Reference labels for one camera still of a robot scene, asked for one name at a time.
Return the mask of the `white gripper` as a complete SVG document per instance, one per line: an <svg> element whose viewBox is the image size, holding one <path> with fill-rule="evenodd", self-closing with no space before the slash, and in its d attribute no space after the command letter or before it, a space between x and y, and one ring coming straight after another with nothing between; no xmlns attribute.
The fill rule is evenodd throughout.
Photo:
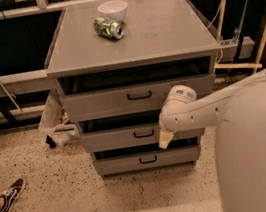
<svg viewBox="0 0 266 212"><path fill-rule="evenodd" d="M197 93L188 86L173 86L166 97L159 116L159 148L167 149L175 132L191 130L188 106L195 102Z"/></svg>

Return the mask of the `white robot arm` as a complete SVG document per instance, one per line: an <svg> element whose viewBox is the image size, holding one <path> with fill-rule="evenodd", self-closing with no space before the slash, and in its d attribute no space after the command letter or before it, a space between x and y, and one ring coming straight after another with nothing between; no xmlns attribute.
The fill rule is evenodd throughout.
<svg viewBox="0 0 266 212"><path fill-rule="evenodd" d="M159 115L159 147L176 132L215 127L223 212L266 212L266 69L202 99L171 89Z"/></svg>

